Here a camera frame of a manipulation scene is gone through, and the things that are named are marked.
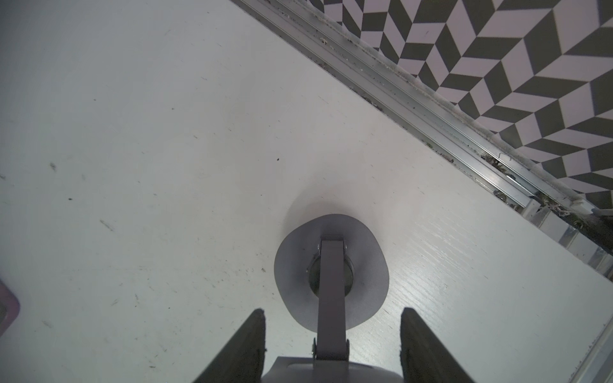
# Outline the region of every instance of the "aluminum threshold strip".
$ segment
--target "aluminum threshold strip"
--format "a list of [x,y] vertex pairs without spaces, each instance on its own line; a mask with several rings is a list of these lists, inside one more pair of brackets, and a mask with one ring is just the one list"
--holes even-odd
[[571,383],[613,383],[613,319],[590,349]]
[[[521,207],[542,192],[570,209],[568,195],[509,156],[501,156],[501,149],[324,22],[306,4],[295,0],[232,1],[490,192],[501,192]],[[482,158],[483,154],[503,164],[506,174]]]

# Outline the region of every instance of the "black and white tile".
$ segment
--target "black and white tile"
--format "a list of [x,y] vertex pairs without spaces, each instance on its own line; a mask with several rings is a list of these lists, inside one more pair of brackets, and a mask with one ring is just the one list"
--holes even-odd
[[308,0],[601,208],[613,0]]

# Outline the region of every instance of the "white floor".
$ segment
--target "white floor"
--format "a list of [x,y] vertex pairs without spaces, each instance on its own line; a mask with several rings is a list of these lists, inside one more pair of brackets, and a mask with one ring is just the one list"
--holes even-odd
[[390,269],[354,361],[400,371],[413,306],[476,382],[566,382],[612,316],[613,284],[228,0],[14,4],[3,382],[190,382],[258,307],[265,368],[307,356],[273,258],[326,213]]

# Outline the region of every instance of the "gray base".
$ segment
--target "gray base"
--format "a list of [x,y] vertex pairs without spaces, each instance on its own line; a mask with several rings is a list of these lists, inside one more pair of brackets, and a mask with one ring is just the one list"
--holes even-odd
[[353,286],[345,297],[345,326],[355,327],[375,315],[387,296],[389,272],[383,252],[368,227],[343,214],[329,214],[292,231],[279,246],[275,281],[294,319],[317,332],[318,298],[308,283],[308,266],[319,253],[322,236],[341,236],[353,268]]

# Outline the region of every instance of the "dirt speck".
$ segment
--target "dirt speck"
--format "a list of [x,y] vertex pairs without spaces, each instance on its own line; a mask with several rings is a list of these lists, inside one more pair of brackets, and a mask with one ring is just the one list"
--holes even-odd
[[103,220],[100,220],[100,223],[105,225],[107,229],[109,229],[110,231],[114,232],[115,230],[113,230],[113,227],[109,224],[107,224],[106,222],[104,222]]

